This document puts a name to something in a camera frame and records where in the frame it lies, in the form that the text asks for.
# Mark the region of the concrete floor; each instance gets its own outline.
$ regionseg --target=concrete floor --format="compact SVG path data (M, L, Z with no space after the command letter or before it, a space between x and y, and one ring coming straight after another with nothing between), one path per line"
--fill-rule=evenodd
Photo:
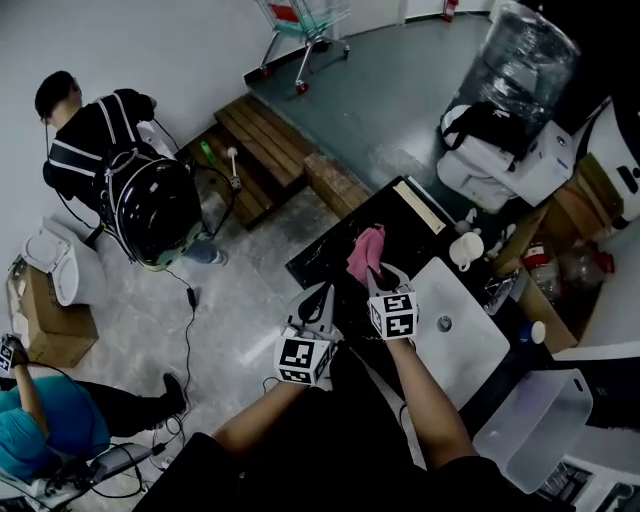
M272 81L260 83L256 90L372 189L398 174L412 175L447 206L453 196L454 210L464 215L469 203L437 182L435 162L442 150L435 129L489 26L485 18L462 16L451 25L433 20L362 34L350 38L348 62L322 69L332 61L331 53L314 55L317 73L306 96L298 98L291 94L291 84L283 86L293 81L295 63L279 69ZM224 205L216 194L208 197L205 211L219 218ZM214 431L263 393L263 380L273 375L272 344L285 306L300 291L284 264L337 221L305 189L251 233L231 217L218 238L230 256L226 267L188 260L172 267L200 294L190 330L189 394L194 409L185 422L187 437L195 431ZM109 239L100 241L99 252L110 302L94 310L100 340L71 373L157 396L163 391L163 372L186 378L184 329L190 309L185 287L167 273L129 264ZM410 429L404 416L405 428ZM160 441L169 438L166 431L159 435ZM150 446L152 434L135 440ZM412 441L412 451L417 452ZM179 449L174 441L156 462ZM149 481L159 476L149 462L141 470ZM134 479L119 476L99 490L116 495L136 488ZM136 501L105 500L89 493L71 509L129 511Z
M337 47L314 53L314 74L305 75L310 89L301 97L293 86L299 59L250 87L372 190L413 176L459 220L474 205L436 175L444 154L437 129L490 27L486 16L468 14L453 23L431 19L375 30L347 39L347 61ZM480 213L487 245L521 208L514 200L499 215Z
M223 207L217 194L204 206L212 219L220 218ZM218 237L219 246L229 254L225 267L188 260L171 267L200 295L189 332L193 375L189 396L194 409L185 422L187 437L196 431L213 432L263 394L263 380L274 374L272 343L280 334L285 306L301 291L284 265L337 221L322 200L305 189L251 233L231 216ZM184 329L191 314L185 287L166 272L154 274L129 264L108 238L100 240L99 253L110 301L94 309L100 339L71 374L158 396L163 392L163 372L186 379ZM170 437L162 431L159 439ZM135 440L151 446L152 433ZM158 464L180 449L179 441L169 446L156 459ZM141 470L150 481L159 476L149 462ZM104 494L127 494L137 485L132 478L118 476L98 489ZM136 502L136 498L105 500L89 493L71 509L129 511Z

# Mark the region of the white cup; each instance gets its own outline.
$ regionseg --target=white cup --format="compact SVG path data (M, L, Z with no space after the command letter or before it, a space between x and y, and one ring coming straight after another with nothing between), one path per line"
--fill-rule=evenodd
M460 272L466 272L471 267L471 262L477 260L484 254L484 243L475 233L465 233L449 248L449 257L453 261Z

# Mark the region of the cardboard box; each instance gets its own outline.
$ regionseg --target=cardboard box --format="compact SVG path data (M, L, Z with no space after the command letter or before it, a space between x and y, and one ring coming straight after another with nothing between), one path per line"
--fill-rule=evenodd
M578 345L593 314L598 293L556 309L535 284L520 257L538 232L544 232L556 254L570 250L580 240L590 240L611 227L622 213L622 199L592 155L578 163L573 178L551 200L518 223L515 233L494 261L497 276L521 269L526 285L518 304L532 321L547 326L545 345L551 353Z
M22 291L20 312L28 322L29 358L59 368L77 365L98 339L89 307L58 304L50 276L33 267L13 279Z

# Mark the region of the white bin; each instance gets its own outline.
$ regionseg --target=white bin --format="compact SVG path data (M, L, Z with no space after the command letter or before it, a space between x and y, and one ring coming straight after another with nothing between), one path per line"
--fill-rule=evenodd
M473 439L527 494L537 491L586 424L593 398L579 370L529 372Z

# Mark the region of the black sleeve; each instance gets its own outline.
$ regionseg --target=black sleeve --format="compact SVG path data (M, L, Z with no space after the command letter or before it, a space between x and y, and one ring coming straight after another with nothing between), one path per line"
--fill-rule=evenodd
M140 121L151 121L154 118L153 101L149 96L133 89L118 89L115 92L122 100L129 121L138 124Z
M42 166L44 181L67 201L77 197L84 204L92 207L93 180L76 172L56 167L49 162Z
M212 437L197 433L134 512L231 510L239 469Z
M527 496L513 487L489 459L463 457L428 474L428 501L434 500L430 510L553 510L542 498Z

